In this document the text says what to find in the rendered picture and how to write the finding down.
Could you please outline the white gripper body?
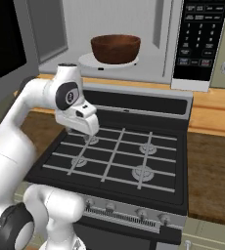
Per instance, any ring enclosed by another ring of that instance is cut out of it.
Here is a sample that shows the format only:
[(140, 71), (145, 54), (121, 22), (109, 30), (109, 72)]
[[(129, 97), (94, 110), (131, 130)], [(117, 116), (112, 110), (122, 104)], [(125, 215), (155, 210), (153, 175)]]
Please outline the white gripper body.
[(58, 124), (65, 126), (68, 130), (74, 129), (89, 136), (94, 136), (99, 132), (99, 121), (96, 114), (82, 118), (57, 111), (55, 119)]

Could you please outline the white microwave turntable plate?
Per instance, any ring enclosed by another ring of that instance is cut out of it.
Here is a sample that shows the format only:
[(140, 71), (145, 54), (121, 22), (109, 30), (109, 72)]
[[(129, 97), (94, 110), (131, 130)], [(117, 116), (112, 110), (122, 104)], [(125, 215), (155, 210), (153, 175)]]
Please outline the white microwave turntable plate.
[(103, 63), (103, 62), (99, 62), (95, 58), (93, 53), (85, 54), (78, 59), (78, 62), (81, 65), (92, 67), (92, 68), (97, 68), (98, 70), (129, 67), (129, 66), (136, 65), (138, 61), (139, 61), (139, 58), (136, 58), (134, 61), (128, 62), (128, 63), (120, 63), (120, 64)]

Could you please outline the brown wooden bowl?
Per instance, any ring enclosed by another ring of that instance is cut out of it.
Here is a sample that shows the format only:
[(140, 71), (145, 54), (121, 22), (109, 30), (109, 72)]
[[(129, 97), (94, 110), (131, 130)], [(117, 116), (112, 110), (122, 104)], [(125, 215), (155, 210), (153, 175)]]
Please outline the brown wooden bowl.
[(93, 37), (90, 43), (98, 62), (123, 64), (131, 63), (137, 58), (141, 39), (134, 35), (109, 34)]

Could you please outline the grey microwave door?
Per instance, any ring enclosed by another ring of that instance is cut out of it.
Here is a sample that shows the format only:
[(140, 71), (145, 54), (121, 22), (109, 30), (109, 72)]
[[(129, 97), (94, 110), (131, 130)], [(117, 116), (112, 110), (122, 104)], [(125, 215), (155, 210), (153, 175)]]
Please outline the grey microwave door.
[(38, 74), (27, 0), (0, 0), (0, 102)]

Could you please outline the black oven door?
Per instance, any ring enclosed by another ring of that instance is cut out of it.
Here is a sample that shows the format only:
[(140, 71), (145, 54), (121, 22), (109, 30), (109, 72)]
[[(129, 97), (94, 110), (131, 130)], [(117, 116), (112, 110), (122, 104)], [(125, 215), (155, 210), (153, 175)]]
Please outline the black oven door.
[(182, 231), (161, 226), (159, 233), (83, 217), (73, 225), (88, 250), (178, 250)]

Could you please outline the grey microwave oven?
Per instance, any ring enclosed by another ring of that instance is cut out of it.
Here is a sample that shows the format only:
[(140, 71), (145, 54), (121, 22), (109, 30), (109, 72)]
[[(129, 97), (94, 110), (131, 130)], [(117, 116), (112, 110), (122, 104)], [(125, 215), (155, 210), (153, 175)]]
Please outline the grey microwave oven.
[[(27, 0), (39, 72), (77, 63), (81, 75), (207, 91), (225, 21), (225, 0)], [(98, 70), (78, 59), (91, 39), (141, 39), (136, 65)]]

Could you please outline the black and silver stove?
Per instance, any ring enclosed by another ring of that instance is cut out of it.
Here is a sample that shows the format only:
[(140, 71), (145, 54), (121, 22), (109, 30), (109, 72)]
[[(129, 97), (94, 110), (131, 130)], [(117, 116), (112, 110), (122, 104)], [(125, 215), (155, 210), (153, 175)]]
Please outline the black and silver stove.
[[(63, 131), (26, 176), (33, 184), (75, 191), (93, 207), (83, 217), (159, 233), (183, 230), (188, 211), (189, 92), (87, 83), (85, 99), (97, 108), (99, 132)], [(114, 211), (106, 204), (113, 202)], [(147, 211), (141, 220), (136, 210)]]

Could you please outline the pale green drawer front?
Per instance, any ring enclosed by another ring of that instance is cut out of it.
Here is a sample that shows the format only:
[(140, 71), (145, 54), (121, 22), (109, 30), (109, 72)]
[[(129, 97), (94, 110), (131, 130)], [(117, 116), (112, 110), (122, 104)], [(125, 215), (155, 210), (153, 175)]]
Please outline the pale green drawer front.
[(186, 240), (192, 243), (190, 250), (225, 250), (225, 225), (188, 218), (179, 250), (186, 250)]

